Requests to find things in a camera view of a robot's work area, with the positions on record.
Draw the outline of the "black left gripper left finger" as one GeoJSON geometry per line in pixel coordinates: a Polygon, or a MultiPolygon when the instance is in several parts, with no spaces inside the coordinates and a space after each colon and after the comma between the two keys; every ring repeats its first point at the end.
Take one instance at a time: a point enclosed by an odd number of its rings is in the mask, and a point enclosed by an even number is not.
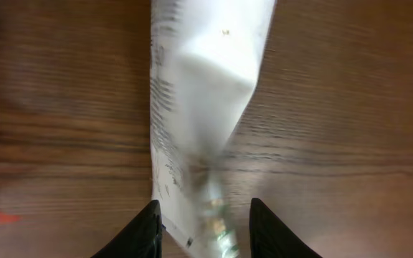
{"type": "Polygon", "coordinates": [[[152,200],[91,258],[161,258],[162,232],[160,203],[152,200]]]}

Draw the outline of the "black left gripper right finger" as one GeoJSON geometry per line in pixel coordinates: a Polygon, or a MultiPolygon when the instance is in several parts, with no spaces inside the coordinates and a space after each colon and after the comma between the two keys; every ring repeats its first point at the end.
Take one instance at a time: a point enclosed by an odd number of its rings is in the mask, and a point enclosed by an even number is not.
{"type": "Polygon", "coordinates": [[[251,200],[249,229],[252,258],[322,258],[259,198],[251,200]]]}

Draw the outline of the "white lotion tube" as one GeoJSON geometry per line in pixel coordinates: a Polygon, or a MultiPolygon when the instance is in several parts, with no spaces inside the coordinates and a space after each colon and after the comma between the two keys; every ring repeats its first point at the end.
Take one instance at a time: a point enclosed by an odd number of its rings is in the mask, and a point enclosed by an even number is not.
{"type": "Polygon", "coordinates": [[[257,87],[275,0],[151,2],[152,197],[191,257],[238,257],[217,164],[257,87]]]}

